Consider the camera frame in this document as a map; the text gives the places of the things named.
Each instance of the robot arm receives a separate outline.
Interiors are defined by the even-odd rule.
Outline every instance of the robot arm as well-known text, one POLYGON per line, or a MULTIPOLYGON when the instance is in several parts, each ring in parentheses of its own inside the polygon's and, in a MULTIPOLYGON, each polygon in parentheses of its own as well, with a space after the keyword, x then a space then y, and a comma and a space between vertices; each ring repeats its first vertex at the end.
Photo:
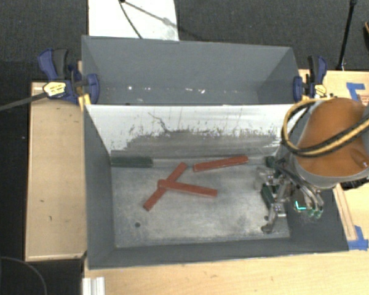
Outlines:
POLYGON ((285 116, 282 143, 272 168, 279 177, 267 186, 278 190, 262 230, 272 231, 287 200, 298 212, 321 217, 323 190, 338 183, 369 180, 369 105, 347 98, 295 104, 285 116), (289 133, 288 122, 303 109, 289 133))

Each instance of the red wooden stick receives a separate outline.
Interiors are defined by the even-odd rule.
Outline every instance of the red wooden stick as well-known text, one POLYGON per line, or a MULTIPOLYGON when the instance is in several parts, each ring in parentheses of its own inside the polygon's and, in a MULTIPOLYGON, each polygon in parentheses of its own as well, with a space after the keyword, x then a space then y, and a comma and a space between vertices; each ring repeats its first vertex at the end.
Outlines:
MULTIPOLYGON (((176 181, 180 175, 187 169, 187 165, 185 163, 180 163, 176 169, 168 176, 167 180, 176 181)), ((158 187, 155 192, 153 192, 152 196, 145 202, 143 208, 146 211, 150 211, 151 208, 159 201, 159 199, 165 194, 166 188, 158 187)))
POLYGON ((172 190, 185 191, 190 192, 192 194, 206 195, 209 197, 217 196, 216 189, 196 186, 193 184, 177 183, 175 181, 169 181, 166 179, 160 179, 157 185, 159 186, 159 188, 168 188, 172 190))
POLYGON ((245 163, 248 163, 247 156, 245 155, 235 156, 235 157, 230 157, 228 159, 213 160, 211 162, 197 163, 192 166, 192 170, 194 170, 195 172, 204 171, 204 170, 213 170, 216 168, 235 166, 235 165, 240 165, 240 164, 245 164, 245 163))

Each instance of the blue painter's tape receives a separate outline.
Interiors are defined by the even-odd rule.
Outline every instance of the blue painter's tape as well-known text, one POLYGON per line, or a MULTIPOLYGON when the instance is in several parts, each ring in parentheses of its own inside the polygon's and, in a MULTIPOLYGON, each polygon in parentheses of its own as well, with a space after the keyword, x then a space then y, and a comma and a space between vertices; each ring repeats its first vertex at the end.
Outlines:
POLYGON ((363 239, 362 229, 360 226, 354 226, 357 232, 358 239, 352 242, 347 242, 350 250, 364 250, 369 249, 369 239, 363 239))
POLYGON ((353 100, 358 101, 357 92, 355 90, 365 90, 363 83, 346 83, 346 87, 350 92, 350 96, 353 100))

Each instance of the wooden table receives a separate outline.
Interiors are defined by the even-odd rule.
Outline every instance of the wooden table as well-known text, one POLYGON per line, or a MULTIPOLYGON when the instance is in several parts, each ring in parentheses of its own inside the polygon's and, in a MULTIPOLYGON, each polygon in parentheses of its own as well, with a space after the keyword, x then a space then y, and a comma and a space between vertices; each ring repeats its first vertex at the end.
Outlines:
MULTIPOLYGON (((350 97, 346 82, 369 73, 329 71, 328 92, 350 97)), ((41 84, 33 84, 33 94, 41 84)), ((80 109, 64 101, 31 106, 26 217, 27 261, 80 258, 86 245, 80 109)), ((346 192, 354 224, 369 239, 369 185, 346 192)), ((369 294, 369 250, 201 264, 85 270, 106 294, 369 294)))

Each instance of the bin floor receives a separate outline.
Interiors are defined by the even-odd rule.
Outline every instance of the bin floor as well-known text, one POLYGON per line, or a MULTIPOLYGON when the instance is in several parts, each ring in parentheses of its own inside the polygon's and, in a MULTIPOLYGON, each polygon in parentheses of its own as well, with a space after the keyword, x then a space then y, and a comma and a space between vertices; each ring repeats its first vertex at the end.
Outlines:
POLYGON ((189 168, 177 181, 217 189, 217 197, 167 191, 149 212, 143 204, 157 181, 168 177, 181 160, 154 160, 152 168, 112 167, 116 247, 289 237, 286 218, 277 220, 273 233, 261 231, 268 210, 260 194, 257 165, 193 172, 191 165, 203 161, 184 160, 189 168))

